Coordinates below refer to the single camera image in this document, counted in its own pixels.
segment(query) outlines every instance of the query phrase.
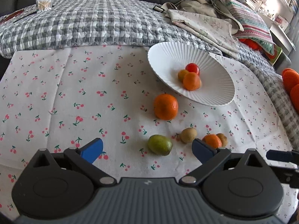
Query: white tablecloth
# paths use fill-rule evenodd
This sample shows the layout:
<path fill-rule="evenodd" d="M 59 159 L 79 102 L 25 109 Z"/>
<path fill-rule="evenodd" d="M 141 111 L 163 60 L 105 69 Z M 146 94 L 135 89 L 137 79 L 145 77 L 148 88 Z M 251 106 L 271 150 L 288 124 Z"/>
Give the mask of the white tablecloth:
<path fill-rule="evenodd" d="M 187 127 L 198 138 L 224 133 L 233 152 L 256 148 L 291 150 L 282 123 L 254 74 L 241 63 L 211 54 L 230 73 L 236 96 L 214 108 L 175 94 L 152 72 L 146 47 L 82 46 L 62 50 L 20 51 L 0 83 L 0 211 L 17 216 L 10 192 L 22 169 L 39 149 L 61 152 L 96 137 L 104 152 L 94 165 L 121 177 L 181 178 L 200 166 L 191 144 L 179 140 Z M 177 117 L 159 120 L 153 100 L 161 93 L 179 102 Z M 147 149 L 153 134 L 172 139 L 168 156 Z M 280 166 L 292 164 L 269 162 Z M 297 191 L 284 186 L 279 217 L 295 211 Z"/>

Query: checkered blanket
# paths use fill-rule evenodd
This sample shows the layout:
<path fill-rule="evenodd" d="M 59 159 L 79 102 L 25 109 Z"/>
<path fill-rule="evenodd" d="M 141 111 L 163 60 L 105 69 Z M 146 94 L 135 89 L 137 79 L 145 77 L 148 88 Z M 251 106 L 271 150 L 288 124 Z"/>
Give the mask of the checkered blanket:
<path fill-rule="evenodd" d="M 271 99 L 286 130 L 292 148 L 299 149 L 299 115 L 292 105 L 288 94 L 284 89 L 282 77 L 275 72 L 266 70 L 251 61 L 243 61 L 259 79 Z"/>
<path fill-rule="evenodd" d="M 154 3 L 138 0 L 53 0 L 52 4 L 54 7 L 50 11 L 13 23 L 35 11 L 35 5 L 29 6 L 21 15 L 0 25 L 0 53 L 3 57 L 11 58 L 19 50 L 100 44 L 152 46 L 164 41 L 192 44 L 200 50 L 222 55 L 219 49 L 173 25 L 168 18 L 154 11 Z M 284 90 L 281 77 L 258 52 L 242 43 L 237 43 L 237 47 L 239 61 L 259 78 L 279 113 L 292 146 L 299 148 L 299 116 Z"/>

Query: red tomato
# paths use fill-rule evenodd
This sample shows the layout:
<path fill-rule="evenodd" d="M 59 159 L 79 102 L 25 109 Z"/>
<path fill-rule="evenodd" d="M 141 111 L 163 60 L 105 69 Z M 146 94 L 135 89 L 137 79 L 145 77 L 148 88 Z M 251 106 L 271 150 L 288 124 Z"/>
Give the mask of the red tomato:
<path fill-rule="evenodd" d="M 199 76 L 200 70 L 196 64 L 190 63 L 186 65 L 185 69 L 189 72 L 195 72 Z"/>

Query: white plate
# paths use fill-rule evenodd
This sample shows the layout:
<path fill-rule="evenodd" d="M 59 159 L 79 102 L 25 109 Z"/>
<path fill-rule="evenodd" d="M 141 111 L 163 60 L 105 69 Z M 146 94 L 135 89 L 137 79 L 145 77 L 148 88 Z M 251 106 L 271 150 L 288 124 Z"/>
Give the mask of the white plate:
<path fill-rule="evenodd" d="M 175 42 L 153 45 L 148 60 L 155 74 L 169 87 L 188 99 L 208 106 L 224 106 L 232 102 L 235 95 L 233 80 L 225 68 L 208 53 L 194 46 Z M 189 63 L 200 69 L 202 87 L 188 91 L 178 80 L 178 72 Z"/>

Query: striped pillow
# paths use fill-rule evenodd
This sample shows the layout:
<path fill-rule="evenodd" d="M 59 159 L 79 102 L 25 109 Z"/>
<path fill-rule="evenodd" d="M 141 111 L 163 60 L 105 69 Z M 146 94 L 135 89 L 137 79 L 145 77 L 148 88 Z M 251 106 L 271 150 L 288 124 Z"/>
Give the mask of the striped pillow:
<path fill-rule="evenodd" d="M 271 33 L 264 20 L 253 10 L 236 0 L 220 0 L 227 7 L 231 15 L 243 26 L 244 31 L 234 34 L 237 38 L 252 39 L 267 53 L 274 54 Z"/>

